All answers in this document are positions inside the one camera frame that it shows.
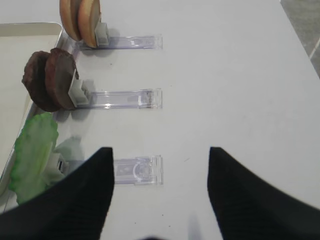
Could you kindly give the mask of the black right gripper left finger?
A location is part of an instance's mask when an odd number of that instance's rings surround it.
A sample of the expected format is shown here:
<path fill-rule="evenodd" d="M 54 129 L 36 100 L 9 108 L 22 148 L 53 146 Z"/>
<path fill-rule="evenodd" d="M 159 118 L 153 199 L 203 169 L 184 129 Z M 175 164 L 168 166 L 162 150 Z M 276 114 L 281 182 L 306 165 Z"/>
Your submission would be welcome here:
<path fill-rule="evenodd" d="M 0 216 L 2 240 L 98 240 L 115 186 L 113 150 L 102 147 L 64 180 Z"/>

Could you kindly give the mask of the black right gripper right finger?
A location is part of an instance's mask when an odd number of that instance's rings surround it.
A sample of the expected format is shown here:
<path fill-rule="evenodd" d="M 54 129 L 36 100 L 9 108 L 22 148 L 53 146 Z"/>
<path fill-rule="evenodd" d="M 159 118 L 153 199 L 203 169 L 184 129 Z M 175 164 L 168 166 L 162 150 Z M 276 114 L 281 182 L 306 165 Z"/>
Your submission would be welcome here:
<path fill-rule="evenodd" d="M 207 190 L 224 240 L 318 240 L 320 211 L 211 147 Z"/>

